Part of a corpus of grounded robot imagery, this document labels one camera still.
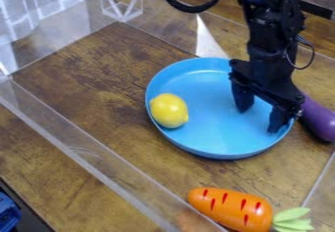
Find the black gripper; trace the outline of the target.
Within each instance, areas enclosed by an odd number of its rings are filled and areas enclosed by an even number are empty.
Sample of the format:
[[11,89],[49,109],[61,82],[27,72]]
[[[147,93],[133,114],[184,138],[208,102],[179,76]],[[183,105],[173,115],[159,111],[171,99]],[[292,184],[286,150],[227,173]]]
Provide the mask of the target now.
[[248,47],[249,60],[229,60],[235,106],[244,113],[257,96],[274,108],[267,131],[276,133],[292,118],[302,116],[303,95],[294,85],[292,72],[298,46],[290,45],[275,53]]

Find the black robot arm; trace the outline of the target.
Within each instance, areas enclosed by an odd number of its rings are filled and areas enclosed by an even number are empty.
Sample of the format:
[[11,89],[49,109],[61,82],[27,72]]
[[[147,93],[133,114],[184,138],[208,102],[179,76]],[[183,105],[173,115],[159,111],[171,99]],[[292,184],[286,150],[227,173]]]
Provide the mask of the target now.
[[292,82],[304,15],[299,0],[237,0],[249,37],[248,59],[231,60],[235,106],[245,112],[260,98],[271,106],[268,131],[275,133],[302,113],[303,95]]

